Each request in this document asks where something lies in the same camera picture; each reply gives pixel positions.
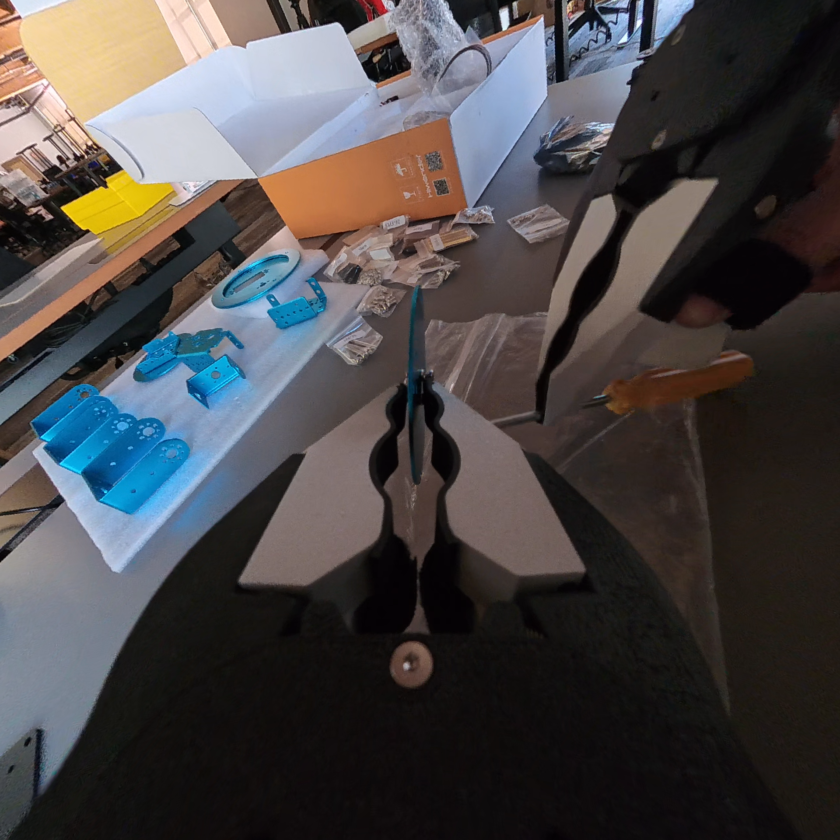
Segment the bubble wrap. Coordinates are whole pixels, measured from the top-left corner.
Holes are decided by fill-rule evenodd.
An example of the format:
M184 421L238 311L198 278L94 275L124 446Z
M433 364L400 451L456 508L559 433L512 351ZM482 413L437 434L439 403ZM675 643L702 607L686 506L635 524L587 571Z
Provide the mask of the bubble wrap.
M448 95L479 85L492 72L487 47L472 28L462 28L445 1L402 1L392 25L418 86Z

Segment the dark crinkled plastic bag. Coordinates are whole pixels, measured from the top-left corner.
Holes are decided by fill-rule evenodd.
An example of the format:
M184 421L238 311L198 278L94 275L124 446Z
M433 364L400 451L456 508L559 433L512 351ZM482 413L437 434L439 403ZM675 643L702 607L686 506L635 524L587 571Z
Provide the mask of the dark crinkled plastic bag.
M600 160L614 122L581 121L574 115L559 119L541 135L534 163L554 175L592 172Z

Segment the person's right hand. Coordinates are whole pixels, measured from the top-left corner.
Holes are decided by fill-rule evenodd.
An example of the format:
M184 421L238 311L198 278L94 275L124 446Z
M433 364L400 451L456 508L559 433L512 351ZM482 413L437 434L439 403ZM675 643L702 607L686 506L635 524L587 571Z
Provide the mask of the person's right hand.
M672 322L755 329L805 293L839 289L839 140L813 188L700 278Z

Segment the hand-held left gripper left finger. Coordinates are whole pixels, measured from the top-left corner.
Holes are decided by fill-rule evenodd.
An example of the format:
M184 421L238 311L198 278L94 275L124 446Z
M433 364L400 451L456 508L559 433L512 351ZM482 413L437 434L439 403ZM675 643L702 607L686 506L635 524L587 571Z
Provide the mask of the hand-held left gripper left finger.
M417 561L394 531L406 387L394 386L308 447L238 584L336 606L362 634L405 631Z

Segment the wide blue perforated bracket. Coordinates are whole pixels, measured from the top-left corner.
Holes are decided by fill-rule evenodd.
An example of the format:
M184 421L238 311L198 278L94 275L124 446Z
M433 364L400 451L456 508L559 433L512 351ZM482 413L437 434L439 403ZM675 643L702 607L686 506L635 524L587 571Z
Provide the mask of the wide blue perforated bracket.
M306 283L314 294L312 298L296 297L279 303L274 295L266 295L269 303L268 315L278 329L288 329L303 322L317 318L325 312L328 299L319 282L310 277Z

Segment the single clear hardware bag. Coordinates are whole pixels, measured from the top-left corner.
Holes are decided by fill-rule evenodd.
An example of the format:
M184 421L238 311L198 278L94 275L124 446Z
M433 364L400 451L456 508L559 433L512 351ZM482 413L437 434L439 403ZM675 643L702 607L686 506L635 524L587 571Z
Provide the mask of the single clear hardware bag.
M507 220L509 227L530 245L565 235L570 223L566 216L549 204L540 205Z

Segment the black metal plate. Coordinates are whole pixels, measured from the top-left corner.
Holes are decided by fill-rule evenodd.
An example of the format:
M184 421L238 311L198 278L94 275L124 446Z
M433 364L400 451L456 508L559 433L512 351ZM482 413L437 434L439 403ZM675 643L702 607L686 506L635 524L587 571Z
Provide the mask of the black metal plate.
M33 728L1 757L2 807L13 802L31 802L39 790L43 731Z

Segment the blue round metal disc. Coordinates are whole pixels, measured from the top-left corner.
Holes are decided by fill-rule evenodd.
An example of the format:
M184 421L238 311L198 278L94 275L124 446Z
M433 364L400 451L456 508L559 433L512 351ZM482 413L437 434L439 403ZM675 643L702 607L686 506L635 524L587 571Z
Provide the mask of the blue round metal disc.
M424 472L426 436L425 391L426 391L426 342L424 291L415 287L412 297L411 321L408 333L408 357L406 371L406 422L408 429L408 454L412 480L418 486Z

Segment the orange and white cardboard box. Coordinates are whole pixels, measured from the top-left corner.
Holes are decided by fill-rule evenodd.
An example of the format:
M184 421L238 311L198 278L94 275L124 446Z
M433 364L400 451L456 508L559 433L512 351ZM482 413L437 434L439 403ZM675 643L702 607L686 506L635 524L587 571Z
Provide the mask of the orange and white cardboard box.
M539 17L485 42L488 78L431 110L409 75L377 87L338 24L230 46L90 119L139 183L258 179L297 238L472 207L547 97Z

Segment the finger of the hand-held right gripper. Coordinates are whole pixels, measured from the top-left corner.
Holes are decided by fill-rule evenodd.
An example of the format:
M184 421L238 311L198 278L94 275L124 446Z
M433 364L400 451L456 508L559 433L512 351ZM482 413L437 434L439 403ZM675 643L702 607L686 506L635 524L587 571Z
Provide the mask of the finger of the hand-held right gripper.
M624 210L615 196L591 200L554 282L541 349L537 395L570 355L585 318L613 283L624 240Z
M686 329L640 311L648 289L717 184L716 178L679 179L630 218L612 285L584 319L570 355L556 372L576 365L598 367L609 380L624 364L693 369L719 356L729 335L727 325Z

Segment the small blue U bracket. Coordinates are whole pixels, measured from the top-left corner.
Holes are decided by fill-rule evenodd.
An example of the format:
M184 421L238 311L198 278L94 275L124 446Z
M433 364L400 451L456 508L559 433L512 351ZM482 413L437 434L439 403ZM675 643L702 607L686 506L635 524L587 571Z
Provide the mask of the small blue U bracket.
M226 354L217 359L209 353L188 356L184 364L193 371L185 381L186 392L205 408L209 408L209 397L237 379L246 378L239 365Z

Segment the yellow-handled screwdriver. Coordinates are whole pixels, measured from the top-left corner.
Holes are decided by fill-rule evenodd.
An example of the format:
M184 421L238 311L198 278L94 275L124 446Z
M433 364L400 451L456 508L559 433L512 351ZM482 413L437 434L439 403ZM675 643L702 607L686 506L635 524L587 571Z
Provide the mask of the yellow-handled screwdriver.
M606 381L606 373L598 367L589 369L576 365L551 374L538 407L529 412L494 418L490 422L499 428L530 423L549 426L594 407L604 407L623 416L727 390L753 374L752 359L734 350L720 353L701 367L654 367L610 382Z

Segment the pile of small screw bags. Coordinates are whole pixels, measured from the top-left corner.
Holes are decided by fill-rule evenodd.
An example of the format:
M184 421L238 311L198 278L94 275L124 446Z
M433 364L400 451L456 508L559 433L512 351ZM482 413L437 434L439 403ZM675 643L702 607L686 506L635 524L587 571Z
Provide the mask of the pile of small screw bags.
M357 307L363 319L386 319L408 291L444 285L461 266L450 252L477 241L478 226L495 222L490 205L424 223L407 215L392 217L346 235L322 274L330 282L364 289Z

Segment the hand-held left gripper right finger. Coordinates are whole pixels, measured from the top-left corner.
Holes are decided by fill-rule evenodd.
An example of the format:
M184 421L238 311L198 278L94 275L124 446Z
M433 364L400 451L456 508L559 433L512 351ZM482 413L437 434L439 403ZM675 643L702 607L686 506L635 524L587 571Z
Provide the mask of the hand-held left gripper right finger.
M432 634L468 634L487 608L580 585L586 570L526 453L440 385L424 398L443 485L419 571Z

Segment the blue metal U bracket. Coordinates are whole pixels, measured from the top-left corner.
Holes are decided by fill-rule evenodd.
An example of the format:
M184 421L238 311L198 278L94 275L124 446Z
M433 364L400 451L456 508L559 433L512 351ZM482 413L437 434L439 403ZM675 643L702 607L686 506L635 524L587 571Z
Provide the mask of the blue metal U bracket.
M159 418L138 419L130 414L113 418L107 440L91 456L80 475L96 501L103 501L110 490L163 439L165 425Z
M136 422L135 415L120 413L106 396L91 396L49 430L45 453L58 466L80 474Z
M184 466L190 448L180 438L153 446L118 479L100 479L97 500L109 508L133 515L174 473Z
M99 396L99 390L94 385L72 387L31 421L30 426L36 437L45 442L49 441L54 434L54 427L93 396Z

